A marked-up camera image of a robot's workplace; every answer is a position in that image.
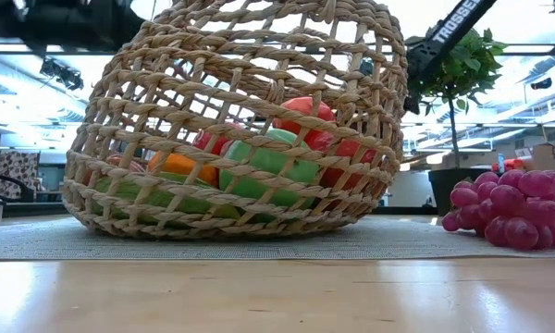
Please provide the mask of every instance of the wooden table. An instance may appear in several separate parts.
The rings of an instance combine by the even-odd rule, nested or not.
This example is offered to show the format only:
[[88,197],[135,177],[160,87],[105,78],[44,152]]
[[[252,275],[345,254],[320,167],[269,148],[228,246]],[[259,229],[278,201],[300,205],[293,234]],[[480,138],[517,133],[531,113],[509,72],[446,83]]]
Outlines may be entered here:
[[0,263],[0,332],[555,333],[555,260]]

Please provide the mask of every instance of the green plastic fruit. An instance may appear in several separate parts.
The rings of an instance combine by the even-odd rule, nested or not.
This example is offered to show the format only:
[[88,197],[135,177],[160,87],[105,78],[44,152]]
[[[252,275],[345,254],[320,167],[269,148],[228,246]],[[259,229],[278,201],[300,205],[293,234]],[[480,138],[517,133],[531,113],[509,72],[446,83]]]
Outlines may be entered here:
[[[187,179],[187,175],[180,175],[172,172],[161,172],[159,177],[164,179],[169,179],[172,181],[176,181],[178,183],[184,183],[185,179]],[[111,184],[111,178],[105,177],[99,179],[96,183],[95,189],[101,193],[105,193]],[[200,186],[202,188],[211,188],[211,186],[204,182],[203,180],[197,179],[194,183],[196,186]],[[138,196],[140,192],[140,186],[136,185],[134,182],[129,180],[121,180],[119,184],[119,188],[117,193],[115,194],[116,198],[124,199],[124,200],[134,200]],[[153,190],[146,201],[145,204],[149,204],[152,206],[159,206],[159,207],[167,207],[168,204],[173,200],[175,195],[168,192],[168,191],[161,191],[161,190]],[[95,214],[102,214],[103,207],[98,203],[93,203],[92,212]],[[186,196],[181,200],[179,206],[175,211],[183,212],[186,214],[205,214],[210,208],[212,207],[211,203],[208,203],[205,200],[191,198],[190,196]],[[124,213],[121,209],[112,207],[112,216],[117,219],[124,219],[128,218],[129,215]],[[238,219],[241,217],[241,214],[237,211],[237,209],[229,204],[223,204],[214,213],[214,217],[221,217],[221,218],[234,218]],[[147,215],[139,215],[138,221],[144,224],[156,224],[158,220],[152,216]]]
[[[265,136],[287,143],[293,143],[294,140],[296,140],[296,134],[283,129],[270,129]],[[302,142],[302,147],[308,148],[308,145]],[[250,144],[242,141],[235,141],[230,145],[230,148],[228,148],[225,157],[240,162],[249,155],[250,151]],[[280,152],[259,148],[255,151],[249,165],[277,175],[286,164],[287,159],[288,157]],[[292,168],[284,176],[288,179],[308,184],[313,181],[318,170],[319,166],[315,162],[296,160]],[[230,172],[221,169],[219,181],[220,190],[224,191],[233,178]],[[268,188],[268,186],[255,179],[241,177],[231,193],[245,198],[259,199]],[[269,203],[277,206],[290,207],[300,200],[300,198],[300,195],[294,191],[277,190],[269,200]],[[309,198],[301,206],[301,209],[308,208],[312,201],[313,198]]]

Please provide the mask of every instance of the woven basket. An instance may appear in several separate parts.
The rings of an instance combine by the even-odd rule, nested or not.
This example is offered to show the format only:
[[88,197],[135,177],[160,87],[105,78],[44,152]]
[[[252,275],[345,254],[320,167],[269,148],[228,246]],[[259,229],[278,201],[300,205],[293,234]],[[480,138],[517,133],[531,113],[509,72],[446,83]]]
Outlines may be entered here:
[[[345,65],[336,64],[342,58]],[[374,60],[371,76],[359,71],[366,58]],[[94,87],[68,151],[66,208],[87,228],[176,240],[288,236],[355,223],[377,207],[400,167],[406,67],[399,22],[371,0],[180,0],[142,25]],[[301,96],[312,96],[310,116],[281,106]],[[321,101],[336,121],[316,117]],[[265,135],[277,118],[302,126],[294,142]],[[212,154],[212,142],[199,149],[191,138],[201,130],[212,142],[246,142],[251,153],[233,160]],[[333,135],[326,152],[302,144],[309,130]],[[343,140],[358,143],[356,154],[336,153]],[[250,162],[260,149],[286,156],[281,172]],[[376,154],[362,162],[368,150]],[[141,170],[153,152],[161,152],[157,162]],[[112,163],[113,154],[120,161]],[[171,154],[194,161],[186,179],[161,177]],[[300,163],[316,165],[314,179],[287,177]],[[224,191],[202,186],[204,168],[233,180]],[[342,175],[323,187],[328,168]],[[346,188],[350,177],[359,180]],[[265,186],[265,194],[231,193],[243,179]],[[128,187],[133,197],[120,194]],[[278,190],[298,199],[276,205]],[[172,200],[153,203],[161,193]]]

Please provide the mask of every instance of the plant pot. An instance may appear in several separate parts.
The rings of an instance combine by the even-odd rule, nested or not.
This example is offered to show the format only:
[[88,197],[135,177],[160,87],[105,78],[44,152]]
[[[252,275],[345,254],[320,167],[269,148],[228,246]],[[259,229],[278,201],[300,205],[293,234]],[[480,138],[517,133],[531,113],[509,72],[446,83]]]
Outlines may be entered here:
[[483,168],[454,168],[430,171],[428,173],[428,178],[429,182],[432,184],[438,215],[444,216],[450,211],[452,207],[450,193],[454,189],[456,183],[467,178],[475,181],[479,175],[488,171],[489,170]]

